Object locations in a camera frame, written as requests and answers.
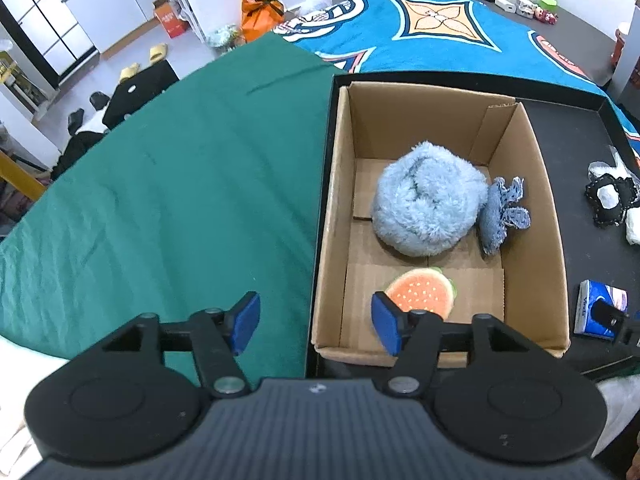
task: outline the light blue fluffy plush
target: light blue fluffy plush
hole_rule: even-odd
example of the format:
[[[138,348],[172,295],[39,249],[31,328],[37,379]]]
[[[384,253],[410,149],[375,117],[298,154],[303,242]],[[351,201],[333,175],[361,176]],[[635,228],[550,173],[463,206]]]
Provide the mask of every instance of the light blue fluffy plush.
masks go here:
[[[373,229],[407,256],[452,248],[487,200],[484,175],[441,146],[423,142],[385,168],[373,199]]]

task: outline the orange plush bun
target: orange plush bun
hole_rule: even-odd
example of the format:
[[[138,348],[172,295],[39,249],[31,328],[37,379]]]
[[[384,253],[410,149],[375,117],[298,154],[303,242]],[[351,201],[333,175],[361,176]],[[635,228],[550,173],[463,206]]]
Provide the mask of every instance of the orange plush bun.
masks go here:
[[[401,310],[428,310],[447,319],[453,308],[457,291],[437,267],[414,269],[397,278],[386,295]]]

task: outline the yellow slipper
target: yellow slipper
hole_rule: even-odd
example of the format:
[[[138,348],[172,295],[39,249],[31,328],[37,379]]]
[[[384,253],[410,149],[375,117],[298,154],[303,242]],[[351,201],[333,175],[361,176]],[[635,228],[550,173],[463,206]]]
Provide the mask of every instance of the yellow slipper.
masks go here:
[[[135,76],[139,71],[140,63],[134,63],[131,66],[123,68],[120,72],[120,79],[118,80],[118,84],[122,83],[125,79],[129,79],[130,77]]]
[[[167,44],[160,43],[159,45],[151,47],[149,51],[149,63],[155,64],[158,61],[162,61],[166,58]]]

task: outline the fuzzy blue pillow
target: fuzzy blue pillow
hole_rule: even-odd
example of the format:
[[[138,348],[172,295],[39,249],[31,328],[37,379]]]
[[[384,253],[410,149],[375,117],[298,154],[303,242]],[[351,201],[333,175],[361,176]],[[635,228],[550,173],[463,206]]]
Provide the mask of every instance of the fuzzy blue pillow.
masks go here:
[[[407,256],[452,248],[487,199],[480,171],[449,150],[422,142],[385,168],[373,199],[373,230]]]
[[[507,237],[507,227],[527,229],[531,225],[529,211],[520,206],[511,206],[524,195],[524,179],[514,177],[509,189],[504,179],[498,176],[489,188],[486,206],[478,217],[480,243],[485,254],[495,254]]]

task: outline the black tray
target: black tray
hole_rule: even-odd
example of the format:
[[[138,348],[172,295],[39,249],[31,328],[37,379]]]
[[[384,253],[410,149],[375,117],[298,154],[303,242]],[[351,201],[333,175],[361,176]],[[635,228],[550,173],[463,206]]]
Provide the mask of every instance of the black tray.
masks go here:
[[[597,228],[584,197],[589,164],[596,160],[613,164],[609,144],[617,148],[626,166],[640,176],[625,131],[609,100],[603,95],[540,81],[465,72],[379,72],[334,78],[324,154],[314,291],[334,145],[338,90],[353,81],[431,84],[503,94],[522,102],[536,133],[556,202],[566,267],[570,331],[573,333],[578,286],[583,280],[596,280],[626,290],[628,313],[635,315],[640,304],[637,286],[640,246],[632,246],[626,241],[624,226]],[[572,335],[571,348],[563,359],[594,380],[615,375],[637,363],[623,348],[578,335]],[[362,377],[375,376],[378,372],[375,367],[328,362],[318,356],[310,344],[307,373],[309,376]]]

